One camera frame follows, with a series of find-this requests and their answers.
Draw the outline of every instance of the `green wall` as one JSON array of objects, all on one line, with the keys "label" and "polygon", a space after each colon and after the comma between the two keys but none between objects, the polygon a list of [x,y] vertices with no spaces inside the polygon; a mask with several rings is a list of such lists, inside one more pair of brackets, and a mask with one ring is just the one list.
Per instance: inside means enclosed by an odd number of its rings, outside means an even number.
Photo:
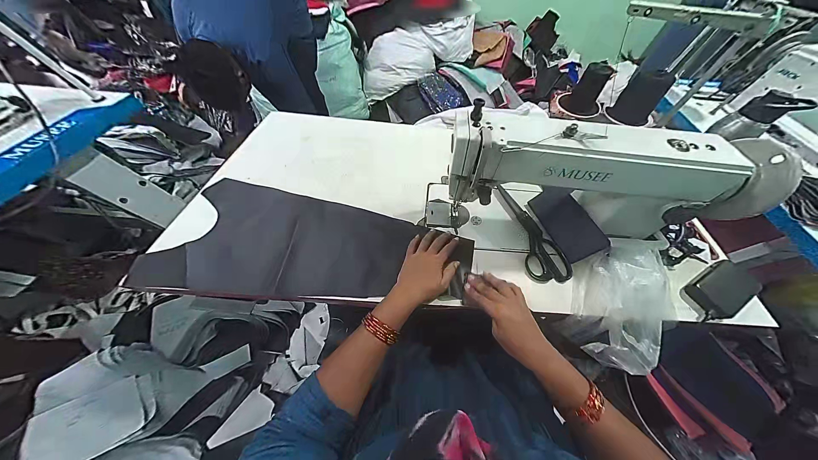
[{"label": "green wall", "polygon": [[[625,33],[629,0],[474,0],[481,6],[478,20],[511,19],[521,27],[549,9],[560,15],[556,31],[558,43],[582,54],[582,62],[608,59],[618,61],[619,46]],[[640,56],[664,23],[661,20],[635,18],[625,37],[622,51]]]}]

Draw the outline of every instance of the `scissors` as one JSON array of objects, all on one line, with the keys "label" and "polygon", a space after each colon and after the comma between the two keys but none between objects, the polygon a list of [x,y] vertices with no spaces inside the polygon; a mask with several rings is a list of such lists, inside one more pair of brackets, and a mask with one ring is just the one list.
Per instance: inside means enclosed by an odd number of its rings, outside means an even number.
[{"label": "scissors", "polygon": [[[508,209],[514,214],[515,219],[523,226],[526,233],[528,233],[528,255],[525,256],[525,272],[537,282],[549,282],[555,280],[557,282],[566,282],[573,276],[571,263],[565,258],[565,254],[560,250],[553,241],[545,238],[542,234],[540,226],[537,222],[528,215],[527,212],[517,204],[514,198],[509,195],[509,192],[498,185],[497,191],[500,192],[500,198],[508,205]],[[553,250],[553,254],[549,253],[546,246]],[[552,255],[560,257],[563,266],[565,266],[565,274],[560,271],[557,264],[551,258]],[[540,265],[542,273],[535,273],[531,270],[531,262],[536,260]]]}]

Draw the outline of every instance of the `hair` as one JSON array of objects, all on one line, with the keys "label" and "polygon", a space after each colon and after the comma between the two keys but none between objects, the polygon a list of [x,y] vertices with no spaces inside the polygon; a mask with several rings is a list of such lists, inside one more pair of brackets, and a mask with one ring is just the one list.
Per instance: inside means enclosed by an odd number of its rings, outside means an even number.
[{"label": "hair", "polygon": [[176,53],[173,72],[209,106],[239,110],[250,92],[250,83],[238,61],[216,43],[192,39]]}]

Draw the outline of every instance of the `industrial sewing machine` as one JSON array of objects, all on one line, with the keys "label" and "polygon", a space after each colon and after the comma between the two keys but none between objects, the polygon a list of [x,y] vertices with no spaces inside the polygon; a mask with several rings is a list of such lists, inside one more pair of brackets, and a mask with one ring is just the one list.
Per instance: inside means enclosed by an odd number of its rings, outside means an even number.
[{"label": "industrial sewing machine", "polygon": [[695,217],[758,215],[800,178],[800,160],[768,139],[483,113],[478,104],[456,115],[450,202],[434,203],[450,212],[427,223],[458,228],[469,220],[465,203],[489,205],[498,185],[525,183],[571,189],[608,236],[646,238]]}]

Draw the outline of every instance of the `thread spool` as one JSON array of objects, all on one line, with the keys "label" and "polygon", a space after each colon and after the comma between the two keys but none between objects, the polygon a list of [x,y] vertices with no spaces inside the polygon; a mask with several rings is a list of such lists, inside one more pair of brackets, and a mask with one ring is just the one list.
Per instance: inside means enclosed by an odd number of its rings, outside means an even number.
[{"label": "thread spool", "polygon": [[606,115],[621,124],[644,126],[676,78],[664,70],[637,71]]},{"label": "thread spool", "polygon": [[614,68],[604,62],[592,62],[570,94],[560,98],[560,108],[572,115],[595,116],[600,112],[596,98],[605,83],[614,74]]}]

